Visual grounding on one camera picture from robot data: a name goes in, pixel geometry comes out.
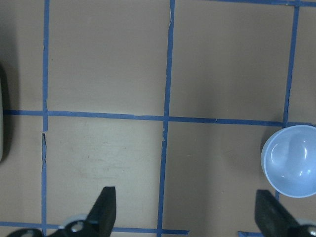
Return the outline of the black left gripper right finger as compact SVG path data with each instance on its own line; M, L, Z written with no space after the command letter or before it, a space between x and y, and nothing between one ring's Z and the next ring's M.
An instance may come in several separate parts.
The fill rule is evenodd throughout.
M265 237L296 237L299 223L268 190L257 190L254 219Z

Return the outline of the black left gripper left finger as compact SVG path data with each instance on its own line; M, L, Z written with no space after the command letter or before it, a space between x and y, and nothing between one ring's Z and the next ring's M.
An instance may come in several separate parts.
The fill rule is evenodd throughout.
M116 221L116 189L104 187L88 213L86 221L99 237L109 237Z

